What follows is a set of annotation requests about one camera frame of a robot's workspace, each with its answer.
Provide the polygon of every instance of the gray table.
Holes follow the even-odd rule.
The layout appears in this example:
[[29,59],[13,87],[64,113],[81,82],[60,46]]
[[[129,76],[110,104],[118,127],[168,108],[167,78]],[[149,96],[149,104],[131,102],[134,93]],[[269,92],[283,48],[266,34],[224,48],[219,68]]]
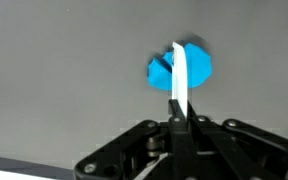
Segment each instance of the gray table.
[[167,120],[153,53],[189,33],[213,76],[197,112],[288,137],[288,1],[0,0],[0,156],[72,168],[143,119]]

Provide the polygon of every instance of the screw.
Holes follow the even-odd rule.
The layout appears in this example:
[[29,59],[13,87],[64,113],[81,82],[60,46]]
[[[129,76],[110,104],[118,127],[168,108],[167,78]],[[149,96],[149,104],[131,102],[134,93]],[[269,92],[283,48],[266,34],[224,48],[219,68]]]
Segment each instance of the screw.
[[235,121],[229,121],[229,122],[228,122],[228,125],[235,127],[235,126],[236,126],[236,122],[235,122]]
[[201,122],[204,122],[205,121],[205,117],[198,117],[198,120],[201,121]]
[[187,178],[185,178],[185,180],[197,180],[195,177],[187,177]]
[[155,126],[155,122],[150,122],[150,123],[148,123],[147,126],[148,126],[148,127],[154,127],[154,126]]
[[259,178],[259,177],[253,176],[253,177],[250,178],[250,180],[262,180],[262,179]]
[[85,167],[84,167],[84,172],[86,173],[92,173],[94,172],[96,169],[96,165],[94,163],[92,164],[87,164]]

